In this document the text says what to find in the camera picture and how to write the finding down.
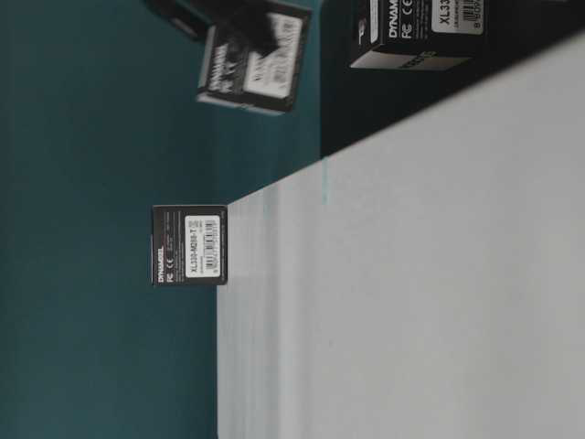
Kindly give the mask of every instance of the white table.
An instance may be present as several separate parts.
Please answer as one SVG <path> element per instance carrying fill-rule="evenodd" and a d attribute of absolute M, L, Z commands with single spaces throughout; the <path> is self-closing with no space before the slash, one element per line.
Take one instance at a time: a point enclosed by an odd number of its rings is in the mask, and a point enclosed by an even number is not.
<path fill-rule="evenodd" d="M 219 439 L 585 437 L 585 36 L 229 206 Z"/>

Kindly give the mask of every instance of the white label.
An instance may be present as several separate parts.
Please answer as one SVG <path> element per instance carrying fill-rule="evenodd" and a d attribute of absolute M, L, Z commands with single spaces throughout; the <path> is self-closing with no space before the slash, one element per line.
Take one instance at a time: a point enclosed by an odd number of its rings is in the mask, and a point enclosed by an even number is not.
<path fill-rule="evenodd" d="M 432 0 L 432 30 L 446 34 L 482 35 L 484 0 Z"/>
<path fill-rule="evenodd" d="M 279 48 L 267 57 L 251 52 L 244 90 L 284 99 L 291 94 L 303 21 L 295 16 L 269 14 Z"/>
<path fill-rule="evenodd" d="M 378 39 L 378 0 L 369 0 L 369 42 L 374 43 Z"/>
<path fill-rule="evenodd" d="M 185 217 L 185 276 L 221 275 L 219 216 Z"/>

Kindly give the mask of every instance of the ce mark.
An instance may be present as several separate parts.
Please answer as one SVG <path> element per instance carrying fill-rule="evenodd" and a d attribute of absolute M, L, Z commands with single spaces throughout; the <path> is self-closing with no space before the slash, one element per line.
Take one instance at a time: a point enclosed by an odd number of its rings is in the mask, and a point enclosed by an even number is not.
<path fill-rule="evenodd" d="M 402 0 L 402 15 L 404 16 L 412 15 L 412 2 L 413 0 Z"/>

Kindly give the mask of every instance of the black box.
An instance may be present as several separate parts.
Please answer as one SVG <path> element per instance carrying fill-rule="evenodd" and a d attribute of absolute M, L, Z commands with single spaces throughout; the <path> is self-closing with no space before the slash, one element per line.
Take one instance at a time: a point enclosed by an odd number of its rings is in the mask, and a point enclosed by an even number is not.
<path fill-rule="evenodd" d="M 482 54 L 489 0 L 354 0 L 351 67 L 446 70 Z"/>
<path fill-rule="evenodd" d="M 293 108 L 311 11 L 275 2 L 268 9 L 280 48 L 266 57 L 225 27 L 209 30 L 198 101 L 269 114 Z"/>
<path fill-rule="evenodd" d="M 228 281 L 228 208 L 154 206 L 153 285 L 223 285 Z"/>

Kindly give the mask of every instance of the teal wall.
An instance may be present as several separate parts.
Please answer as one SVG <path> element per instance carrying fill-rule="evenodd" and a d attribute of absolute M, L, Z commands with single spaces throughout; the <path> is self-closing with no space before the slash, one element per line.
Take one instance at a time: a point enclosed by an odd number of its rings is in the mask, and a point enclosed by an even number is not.
<path fill-rule="evenodd" d="M 0 437 L 215 437 L 215 290 L 150 286 L 149 209 L 318 158 L 317 20 L 267 118 L 195 103 L 202 48 L 140 2 L 1 7 Z"/>

